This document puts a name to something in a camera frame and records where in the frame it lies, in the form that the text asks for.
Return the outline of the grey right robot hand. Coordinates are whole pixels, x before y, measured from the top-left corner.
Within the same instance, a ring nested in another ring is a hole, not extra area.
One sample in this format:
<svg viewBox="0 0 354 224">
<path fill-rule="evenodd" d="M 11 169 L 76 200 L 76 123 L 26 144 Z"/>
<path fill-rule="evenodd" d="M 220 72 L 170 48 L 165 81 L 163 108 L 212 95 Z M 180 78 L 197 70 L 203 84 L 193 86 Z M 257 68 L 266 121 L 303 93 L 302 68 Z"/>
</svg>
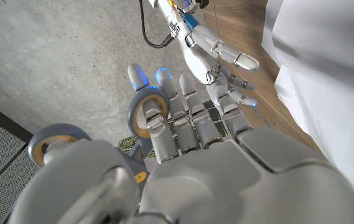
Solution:
<svg viewBox="0 0 354 224">
<path fill-rule="evenodd" d="M 238 90 L 244 88 L 253 91 L 256 89 L 255 85 L 231 74 L 227 66 L 217 62 L 218 59 L 222 59 L 248 72 L 257 72 L 260 64 L 255 58 L 226 44 L 206 26 L 197 25 L 191 28 L 179 23 L 176 30 L 177 40 L 188 68 L 195 78 L 206 86 L 208 95 L 216 107 L 219 106 L 215 93 L 218 85 L 226 88 L 235 103 L 257 105 L 254 98 L 243 96 Z"/>
</svg>

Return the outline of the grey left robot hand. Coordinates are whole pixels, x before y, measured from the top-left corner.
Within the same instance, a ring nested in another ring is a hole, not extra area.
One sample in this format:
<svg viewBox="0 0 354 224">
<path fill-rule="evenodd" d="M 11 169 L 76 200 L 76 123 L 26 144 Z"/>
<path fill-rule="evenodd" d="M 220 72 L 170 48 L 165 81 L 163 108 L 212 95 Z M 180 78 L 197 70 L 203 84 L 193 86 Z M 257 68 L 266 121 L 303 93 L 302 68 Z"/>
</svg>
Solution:
<svg viewBox="0 0 354 224">
<path fill-rule="evenodd" d="M 33 136 L 39 171 L 10 223 L 354 223 L 354 188 L 328 160 L 269 128 L 253 128 L 223 86 L 215 88 L 229 136 L 222 138 L 189 76 L 189 112 L 165 68 L 151 86 L 140 65 L 126 154 L 71 124 Z"/>
</svg>

